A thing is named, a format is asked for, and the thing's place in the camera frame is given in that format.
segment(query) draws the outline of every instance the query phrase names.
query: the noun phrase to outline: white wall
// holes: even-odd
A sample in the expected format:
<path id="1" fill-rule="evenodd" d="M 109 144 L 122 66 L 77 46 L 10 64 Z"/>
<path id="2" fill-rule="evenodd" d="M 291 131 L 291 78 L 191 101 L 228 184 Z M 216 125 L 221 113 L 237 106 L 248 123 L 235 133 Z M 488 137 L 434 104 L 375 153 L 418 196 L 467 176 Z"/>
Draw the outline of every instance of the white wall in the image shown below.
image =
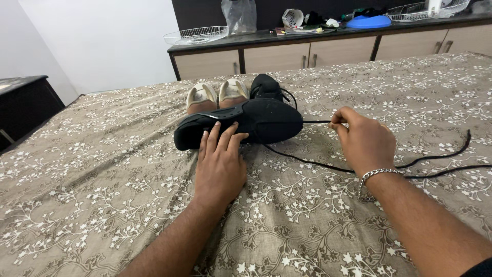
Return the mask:
<path id="1" fill-rule="evenodd" d="M 77 93 L 175 81 L 171 0 L 19 0 Z"/>
<path id="2" fill-rule="evenodd" d="M 48 75 L 68 105 L 78 94 L 17 0 L 0 0 L 0 78 Z"/>

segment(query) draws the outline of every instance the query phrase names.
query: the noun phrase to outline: white sneaker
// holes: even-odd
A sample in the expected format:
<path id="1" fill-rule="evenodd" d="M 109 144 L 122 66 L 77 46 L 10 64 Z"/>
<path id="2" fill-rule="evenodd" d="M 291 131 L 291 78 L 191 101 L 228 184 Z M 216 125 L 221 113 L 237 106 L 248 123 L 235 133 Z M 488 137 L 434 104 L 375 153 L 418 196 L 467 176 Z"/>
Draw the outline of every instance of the white sneaker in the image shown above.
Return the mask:
<path id="1" fill-rule="evenodd" d="M 220 86 L 218 104 L 220 108 L 227 108 L 249 99 L 249 90 L 238 79 L 231 78 Z"/>
<path id="2" fill-rule="evenodd" d="M 217 109 L 217 93 L 211 85 L 200 82 L 188 91 L 186 98 L 186 112 L 188 114 L 215 109 Z"/>

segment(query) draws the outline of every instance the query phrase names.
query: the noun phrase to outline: brown floral pattern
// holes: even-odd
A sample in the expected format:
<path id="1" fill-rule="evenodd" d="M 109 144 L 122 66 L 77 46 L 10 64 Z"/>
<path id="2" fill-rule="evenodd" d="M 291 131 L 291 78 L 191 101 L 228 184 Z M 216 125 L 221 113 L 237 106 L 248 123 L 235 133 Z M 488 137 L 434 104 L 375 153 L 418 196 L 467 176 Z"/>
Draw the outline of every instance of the brown floral pattern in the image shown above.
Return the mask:
<path id="1" fill-rule="evenodd" d="M 308 120 L 348 105 L 395 133 L 395 163 L 468 150 L 407 169 L 426 175 L 491 162 L 492 59 L 463 53 L 271 72 Z M 238 75 L 248 87 L 255 74 Z M 215 89 L 227 77 L 206 79 Z M 196 151 L 173 130 L 194 82 L 81 96 L 0 157 L 0 275 L 114 276 L 193 197 Z M 346 167 L 327 124 L 272 147 Z M 217 226 L 193 276 L 416 276 L 378 202 L 358 178 L 243 145 L 248 182 Z M 414 181 L 492 239 L 492 172 Z"/>

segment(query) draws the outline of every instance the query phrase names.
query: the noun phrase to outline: floral bedsheet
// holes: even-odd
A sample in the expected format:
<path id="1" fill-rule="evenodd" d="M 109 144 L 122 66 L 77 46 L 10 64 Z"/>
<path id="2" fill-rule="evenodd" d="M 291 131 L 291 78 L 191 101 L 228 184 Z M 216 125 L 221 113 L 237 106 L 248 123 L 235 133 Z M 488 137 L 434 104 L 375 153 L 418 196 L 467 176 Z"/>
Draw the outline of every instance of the floral bedsheet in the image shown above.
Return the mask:
<path id="1" fill-rule="evenodd" d="M 492 58 L 462 53 L 269 73 L 306 120 L 343 105 L 395 133 L 395 163 L 468 150 L 407 169 L 426 175 L 492 158 Z M 236 78 L 249 87 L 256 75 Z M 228 77 L 209 82 L 217 91 Z M 180 81 L 81 96 L 0 157 L 0 276 L 115 276 L 193 197 L 196 151 L 173 130 L 194 85 Z M 327 124 L 305 124 L 272 147 L 346 167 Z M 358 178 L 240 149 L 248 181 L 196 262 L 193 276 L 416 276 L 378 202 L 357 201 Z M 492 238 L 492 172 L 413 182 Z"/>

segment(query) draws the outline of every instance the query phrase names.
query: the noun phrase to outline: black shoelace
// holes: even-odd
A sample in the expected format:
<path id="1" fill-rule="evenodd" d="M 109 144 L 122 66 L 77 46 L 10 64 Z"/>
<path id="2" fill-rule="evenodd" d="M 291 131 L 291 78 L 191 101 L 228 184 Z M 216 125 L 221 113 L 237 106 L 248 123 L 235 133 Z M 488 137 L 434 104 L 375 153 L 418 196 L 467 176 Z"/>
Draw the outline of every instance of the black shoelace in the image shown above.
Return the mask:
<path id="1" fill-rule="evenodd" d="M 259 84 L 257 87 L 255 87 L 254 89 L 251 90 L 251 98 L 254 99 L 256 97 L 256 95 L 258 94 L 258 91 L 260 90 L 260 87 L 261 87 L 261 84 Z M 297 101 L 296 101 L 296 98 L 289 92 L 287 91 L 286 89 L 284 88 L 280 88 L 281 90 L 287 92 L 291 97 L 292 99 L 294 99 L 294 104 L 296 106 L 296 109 L 297 109 Z M 287 100 L 287 102 L 290 102 L 290 100 L 285 96 L 285 94 L 283 94 L 282 92 L 279 92 L 280 94 L 282 94 L 282 97 Z"/>
<path id="2" fill-rule="evenodd" d="M 296 98 L 290 92 L 288 92 L 287 90 L 285 90 L 283 88 L 281 88 L 281 90 L 287 92 L 292 97 L 292 99 L 294 99 L 294 103 L 296 104 L 296 110 L 297 110 Z M 331 122 L 331 120 L 309 120 L 309 121 L 303 121 L 303 123 L 330 123 L 330 122 Z M 254 131 L 256 137 L 261 141 L 260 136 L 256 133 L 256 129 L 257 128 L 255 128 L 253 131 Z M 463 147 L 461 147 L 461 149 L 458 150 L 457 152 L 454 152 L 454 153 L 449 154 L 449 155 L 429 156 L 429 157 L 418 158 L 418 159 L 415 159 L 413 162 L 411 162 L 409 164 L 406 164 L 406 165 L 403 165 L 403 166 L 395 166 L 395 168 L 396 169 L 405 169 L 405 168 L 409 168 L 409 167 L 415 165 L 416 163 L 418 163 L 420 161 L 424 161 L 424 160 L 435 160 L 435 159 L 445 159 L 445 158 L 451 158 L 451 157 L 457 156 L 457 155 L 463 153 L 468 148 L 468 146 L 470 145 L 470 140 L 471 140 L 471 133 L 470 133 L 470 130 L 468 130 L 466 141 L 465 141 Z M 341 172 L 355 173 L 355 171 L 353 171 L 353 170 L 343 169 L 343 168 L 339 168 L 339 167 L 335 167 L 335 166 L 330 166 L 330 165 L 319 163 L 319 162 L 311 162 L 311 161 L 307 161 L 307 160 L 298 158 L 298 157 L 293 156 L 293 155 L 289 155 L 289 154 L 285 154 L 285 153 L 282 153 L 282 152 L 278 152 L 275 149 L 271 148 L 270 146 L 268 146 L 268 145 L 266 145 L 264 143 L 262 143 L 262 144 L 267 149 L 269 149 L 270 151 L 272 151 L 272 152 L 274 152 L 274 153 L 276 153 L 278 155 L 282 155 L 282 156 L 285 156 L 285 157 L 293 158 L 293 159 L 296 159 L 296 160 L 298 160 L 300 162 L 303 162 L 303 163 L 313 164 L 313 165 L 317 165 L 317 166 L 320 166 L 320 167 L 324 167 L 324 168 L 328 168 L 328 169 L 332 169 L 332 170 L 336 170 L 336 171 L 341 171 Z M 425 176 L 407 176 L 407 175 L 405 175 L 404 177 L 406 179 L 427 179 L 427 178 L 434 178 L 434 177 L 443 176 L 443 175 L 446 175 L 448 173 L 455 172 L 455 171 L 470 170 L 470 169 L 476 169 L 476 168 L 492 168 L 492 165 L 471 165 L 471 166 L 464 166 L 464 167 L 456 167 L 456 168 L 453 168 L 453 169 L 444 170 L 444 171 L 441 171 L 441 172 L 438 172 L 438 173 L 435 173 L 435 174 L 431 174 L 431 175 L 425 175 Z"/>

